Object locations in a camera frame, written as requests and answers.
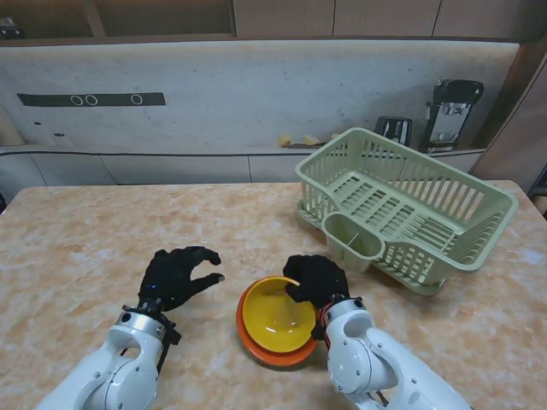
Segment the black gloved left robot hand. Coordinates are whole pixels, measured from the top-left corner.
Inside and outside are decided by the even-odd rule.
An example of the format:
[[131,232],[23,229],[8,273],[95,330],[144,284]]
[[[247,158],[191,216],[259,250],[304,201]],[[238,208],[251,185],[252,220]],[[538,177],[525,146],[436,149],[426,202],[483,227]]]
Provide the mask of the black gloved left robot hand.
[[220,256],[202,246],[190,246],[167,252],[158,250],[147,266],[138,293],[138,308],[152,316],[179,308],[193,296],[221,283],[225,276],[213,272],[201,278],[191,278],[195,267],[208,261],[221,264]]

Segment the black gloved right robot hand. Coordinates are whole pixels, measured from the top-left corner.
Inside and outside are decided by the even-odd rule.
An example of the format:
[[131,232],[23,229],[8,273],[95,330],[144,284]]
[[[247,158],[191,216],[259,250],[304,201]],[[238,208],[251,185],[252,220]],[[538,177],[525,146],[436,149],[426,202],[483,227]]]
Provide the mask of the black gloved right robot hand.
[[298,282],[285,287],[294,302],[310,302],[322,309],[332,301],[350,298],[344,270],[323,255],[292,255],[283,275]]

